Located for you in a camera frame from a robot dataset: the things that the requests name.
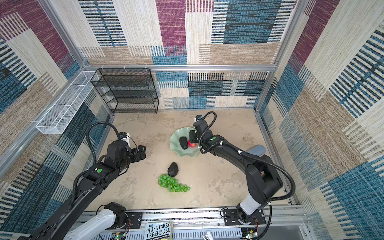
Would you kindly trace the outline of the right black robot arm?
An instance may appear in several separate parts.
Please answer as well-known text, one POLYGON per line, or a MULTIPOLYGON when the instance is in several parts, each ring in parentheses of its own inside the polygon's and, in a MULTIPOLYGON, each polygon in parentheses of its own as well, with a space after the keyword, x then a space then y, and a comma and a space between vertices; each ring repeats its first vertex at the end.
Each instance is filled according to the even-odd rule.
POLYGON ((212 154, 227 160, 240 169, 246 177, 248 195, 237 205, 239 222, 250 223, 256 213, 274 201, 292 197, 296 190, 293 177, 268 156, 246 152, 220 135, 214 135, 211 127, 217 119, 216 112, 195 116, 190 140, 196 143, 201 154, 212 154))

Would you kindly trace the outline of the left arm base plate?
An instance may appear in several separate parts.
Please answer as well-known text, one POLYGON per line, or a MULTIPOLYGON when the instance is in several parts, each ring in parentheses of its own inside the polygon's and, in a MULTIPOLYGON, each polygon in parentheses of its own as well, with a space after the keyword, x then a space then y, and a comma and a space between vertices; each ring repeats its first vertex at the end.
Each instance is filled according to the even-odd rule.
POLYGON ((142 212, 125 212, 124 214, 120 213, 116 216, 115 223, 110 227, 110 229, 139 229, 141 227, 142 216, 142 212))

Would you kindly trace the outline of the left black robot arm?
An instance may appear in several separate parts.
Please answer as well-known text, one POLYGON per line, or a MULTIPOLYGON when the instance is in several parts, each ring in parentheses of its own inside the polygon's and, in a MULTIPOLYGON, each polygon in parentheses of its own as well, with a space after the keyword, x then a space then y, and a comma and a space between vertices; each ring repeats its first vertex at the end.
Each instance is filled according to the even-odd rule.
POLYGON ((146 147, 135 145, 131 148, 125 141, 127 134, 120 133, 108 122, 117 140, 109 144, 107 153, 96 158, 95 150, 90 147, 93 165, 81 172, 74 180, 72 194, 63 205, 37 230, 28 237, 20 236, 21 240, 81 240, 92 239, 110 227, 123 228, 127 224, 126 208, 117 203, 110 203, 94 218, 85 222, 74 231, 73 224, 84 210, 99 196, 112 181, 128 171, 131 163, 146 158, 146 147))

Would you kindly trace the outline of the dark avocado one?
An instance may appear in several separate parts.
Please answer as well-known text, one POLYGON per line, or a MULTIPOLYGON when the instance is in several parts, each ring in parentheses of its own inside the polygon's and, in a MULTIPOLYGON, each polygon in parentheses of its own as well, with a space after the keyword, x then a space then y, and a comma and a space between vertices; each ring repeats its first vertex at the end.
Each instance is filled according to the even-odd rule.
POLYGON ((172 178, 176 177, 177 174, 179 173, 179 167, 177 163, 173 162, 168 168, 168 175, 172 178))
POLYGON ((183 150, 186 150, 189 147, 188 139, 186 137, 180 137, 179 143, 183 150))

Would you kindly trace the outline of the small red apple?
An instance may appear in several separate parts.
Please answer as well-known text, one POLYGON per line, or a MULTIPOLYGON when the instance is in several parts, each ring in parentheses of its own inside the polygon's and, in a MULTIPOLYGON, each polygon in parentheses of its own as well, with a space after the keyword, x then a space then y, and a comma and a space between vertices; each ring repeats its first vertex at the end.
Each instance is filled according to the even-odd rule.
POLYGON ((190 148, 195 148, 198 145, 197 143, 191 143, 190 141, 188 141, 188 144, 190 148))

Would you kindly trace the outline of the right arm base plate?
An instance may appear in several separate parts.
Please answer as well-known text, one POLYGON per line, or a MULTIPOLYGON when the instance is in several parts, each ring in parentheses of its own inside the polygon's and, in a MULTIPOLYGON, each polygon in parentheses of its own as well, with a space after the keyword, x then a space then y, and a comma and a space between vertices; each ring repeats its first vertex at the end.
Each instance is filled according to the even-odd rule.
POLYGON ((265 214, 262 210, 256 210, 251 215, 247 215, 241 208, 229 209, 222 208, 220 215, 224 219, 226 226, 235 225, 264 225, 267 223, 265 214))

